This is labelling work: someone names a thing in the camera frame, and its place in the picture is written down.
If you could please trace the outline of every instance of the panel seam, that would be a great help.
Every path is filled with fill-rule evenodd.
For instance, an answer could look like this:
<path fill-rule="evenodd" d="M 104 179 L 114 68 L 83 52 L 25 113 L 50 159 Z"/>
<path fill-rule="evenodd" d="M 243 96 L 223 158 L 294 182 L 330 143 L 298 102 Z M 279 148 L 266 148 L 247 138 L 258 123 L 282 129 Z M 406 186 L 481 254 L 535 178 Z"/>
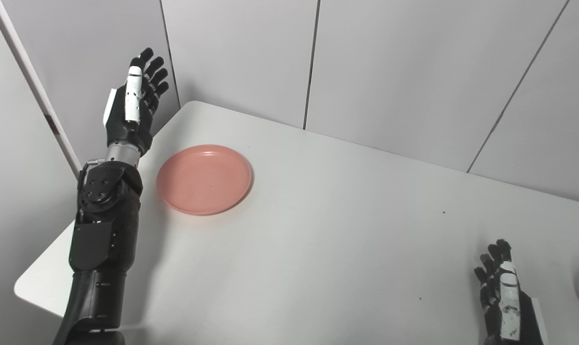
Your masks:
<path fill-rule="evenodd" d="M 176 83 L 176 72 L 174 68 L 174 61 L 172 59 L 172 50 L 170 48 L 170 39 L 168 38 L 168 26 L 166 25 L 166 15 L 164 13 L 164 4 L 162 4 L 162 0 L 159 0 L 159 9 L 162 11 L 162 22 L 164 24 L 164 34 L 166 37 L 166 46 L 168 46 L 168 58 L 170 59 L 170 66 L 172 70 L 172 79 L 175 83 L 175 92 L 176 92 L 176 102 L 178 103 L 178 109 L 181 108 L 181 100 L 178 96 L 178 84 Z"/>
<path fill-rule="evenodd" d="M 302 124 L 302 129 L 307 128 L 308 102 L 310 101 L 311 98 L 311 82 L 313 80 L 313 63 L 315 60 L 315 46 L 317 44 L 317 30 L 319 25 L 320 7 L 321 7 L 321 0 L 317 0 L 317 11 L 315 12 L 315 28 L 313 32 L 313 48 L 311 49 L 311 66 L 308 71 L 307 102 L 304 108 L 304 123 Z"/>
<path fill-rule="evenodd" d="M 470 166 L 468 167 L 468 170 L 466 171 L 467 173 L 470 173 L 470 170 L 473 168 L 473 166 L 475 165 L 477 159 L 479 158 L 480 153 L 482 152 L 483 148 L 485 147 L 485 145 L 487 144 L 487 141 L 489 140 L 489 138 L 491 137 L 491 133 L 493 133 L 493 131 L 495 131 L 496 127 L 498 126 L 498 124 L 500 123 L 500 120 L 502 120 L 502 116 L 504 116 L 504 112 L 506 112 L 506 109 L 509 107 L 509 104 L 511 104 L 511 101 L 513 100 L 513 97 L 515 96 L 515 94 L 517 93 L 517 90 L 519 89 L 519 87 L 521 86 L 521 84 L 523 83 L 523 79 L 525 79 L 525 76 L 528 74 L 528 72 L 530 71 L 530 68 L 532 67 L 532 65 L 534 64 L 534 61 L 536 61 L 536 58 L 538 57 L 539 53 L 541 53 L 541 50 L 543 50 L 543 46 L 545 46 L 545 43 L 547 42 L 547 39 L 549 38 L 549 36 L 551 35 L 552 31 L 554 30 L 554 28 L 556 27 L 557 22 L 559 21 L 559 18 L 561 17 L 562 13 L 564 13 L 564 10 L 566 9 L 566 7 L 568 6 L 568 3 L 570 2 L 570 0 L 566 0 L 566 2 L 564 3 L 564 6 L 562 6 L 561 11 L 559 11 L 556 20 L 554 20 L 553 24 L 551 25 L 551 27 L 548 29 L 547 34 L 545 35 L 545 38 L 543 39 L 543 41 L 541 42 L 541 45 L 538 47 L 538 49 L 536 50 L 536 53 L 534 54 L 534 57 L 532 57 L 532 60 L 530 61 L 530 63 L 528 64 L 528 67 L 524 70 L 523 75 L 521 76 L 521 79 L 519 79 L 519 83 L 517 83 L 517 85 L 515 86 L 515 89 L 513 90 L 513 92 L 511 93 L 511 96 L 508 98 L 508 100 L 506 101 L 506 104 L 504 105 L 504 107 L 502 108 L 502 111 L 500 112 L 500 115 L 498 116 L 496 122 L 493 124 L 493 127 L 491 127 L 491 130 L 489 131 L 489 133 L 487 134 L 487 137 L 485 138 L 483 144 L 480 146 L 479 151 L 477 152 L 475 159 L 473 159 L 472 163 L 470 164 Z"/>

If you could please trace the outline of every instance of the red object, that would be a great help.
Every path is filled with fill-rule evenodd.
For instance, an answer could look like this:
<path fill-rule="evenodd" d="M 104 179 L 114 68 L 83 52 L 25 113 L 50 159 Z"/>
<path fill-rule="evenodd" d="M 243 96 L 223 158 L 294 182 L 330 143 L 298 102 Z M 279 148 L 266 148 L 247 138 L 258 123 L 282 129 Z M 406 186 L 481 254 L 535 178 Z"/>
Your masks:
<path fill-rule="evenodd" d="M 158 193 L 180 212 L 206 216 L 236 205 L 251 183 L 249 162 L 219 145 L 193 146 L 170 157 L 158 172 Z"/>

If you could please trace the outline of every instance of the white wall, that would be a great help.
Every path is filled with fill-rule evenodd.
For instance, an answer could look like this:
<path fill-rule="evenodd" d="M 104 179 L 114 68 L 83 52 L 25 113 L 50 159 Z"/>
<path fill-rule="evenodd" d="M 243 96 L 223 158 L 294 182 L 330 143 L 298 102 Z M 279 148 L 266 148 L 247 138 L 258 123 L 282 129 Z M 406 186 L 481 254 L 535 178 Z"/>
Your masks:
<path fill-rule="evenodd" d="M 579 201 L 579 0 L 571 0 L 472 173 Z"/>
<path fill-rule="evenodd" d="M 321 0 L 307 130 L 466 171 L 565 0 Z"/>
<path fill-rule="evenodd" d="M 162 0 L 181 105 L 302 127 L 317 0 Z"/>
<path fill-rule="evenodd" d="M 13 284 L 74 218 L 76 181 L 0 33 L 0 345 L 50 344 L 59 317 Z"/>
<path fill-rule="evenodd" d="M 150 46 L 166 61 L 157 131 L 178 111 L 159 0 L 2 0 L 80 163 L 103 157 L 102 113 L 132 57 Z"/>

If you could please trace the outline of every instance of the robotic arm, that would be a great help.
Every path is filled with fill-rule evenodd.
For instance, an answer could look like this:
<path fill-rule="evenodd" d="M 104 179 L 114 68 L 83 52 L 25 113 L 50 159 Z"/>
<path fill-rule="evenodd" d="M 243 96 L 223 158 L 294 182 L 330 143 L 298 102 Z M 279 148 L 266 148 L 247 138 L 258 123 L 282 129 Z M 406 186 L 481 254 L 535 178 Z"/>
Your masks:
<path fill-rule="evenodd" d="M 125 345 L 116 328 L 136 251 L 143 188 L 138 160 L 151 148 L 153 114 L 169 88 L 164 59 L 152 57 L 147 48 L 132 59 L 125 84 L 111 91 L 106 158 L 89 161 L 79 175 L 68 258 L 72 289 L 53 345 Z"/>
<path fill-rule="evenodd" d="M 548 345 L 541 308 L 519 285 L 511 246 L 497 240 L 487 249 L 480 256 L 485 269 L 475 268 L 488 334 L 484 345 Z"/>

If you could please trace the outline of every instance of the black robotic arm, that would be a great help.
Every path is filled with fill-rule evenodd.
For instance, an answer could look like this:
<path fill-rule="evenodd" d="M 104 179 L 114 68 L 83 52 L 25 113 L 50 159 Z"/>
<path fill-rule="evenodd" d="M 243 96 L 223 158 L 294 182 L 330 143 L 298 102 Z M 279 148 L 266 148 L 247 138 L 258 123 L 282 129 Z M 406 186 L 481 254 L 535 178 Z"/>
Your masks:
<path fill-rule="evenodd" d="M 152 57 L 147 48 L 132 59 L 125 84 L 111 91 L 104 115 L 107 156 L 89 161 L 79 175 L 68 258 L 72 289 L 53 345 L 125 344 L 116 329 L 136 251 L 143 189 L 138 160 L 151 147 L 153 114 L 169 88 L 164 60 Z"/>

